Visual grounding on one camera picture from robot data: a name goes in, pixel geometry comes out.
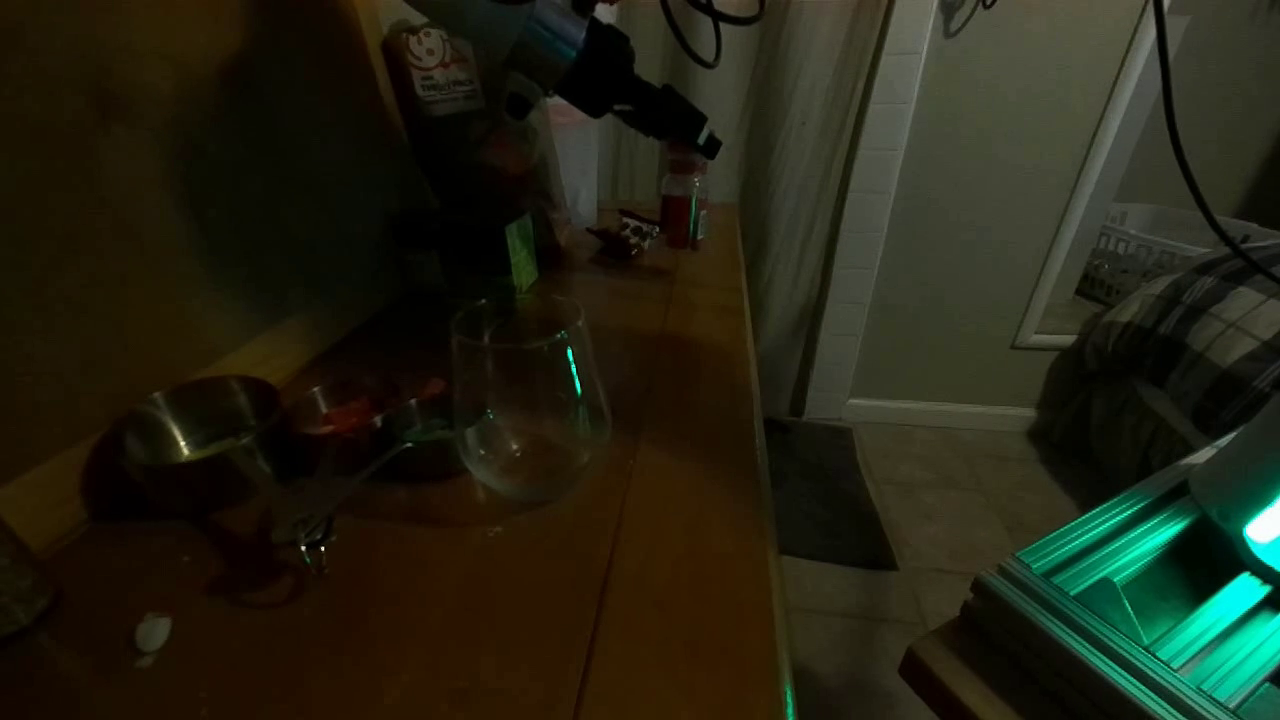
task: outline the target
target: wooden table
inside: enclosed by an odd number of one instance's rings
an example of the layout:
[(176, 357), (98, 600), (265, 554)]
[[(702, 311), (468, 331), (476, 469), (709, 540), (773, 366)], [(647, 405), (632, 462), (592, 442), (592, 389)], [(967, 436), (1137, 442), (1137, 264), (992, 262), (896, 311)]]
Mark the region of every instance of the wooden table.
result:
[[(702, 254), (542, 293), (585, 300), (614, 411), (579, 492), (508, 524), (344, 515), (292, 600), (226, 591), (250, 582), (235, 524), (98, 522), (53, 557), (60, 606), (0, 645), (0, 715), (783, 715), (734, 217)], [(151, 669), (144, 611), (176, 619)]]

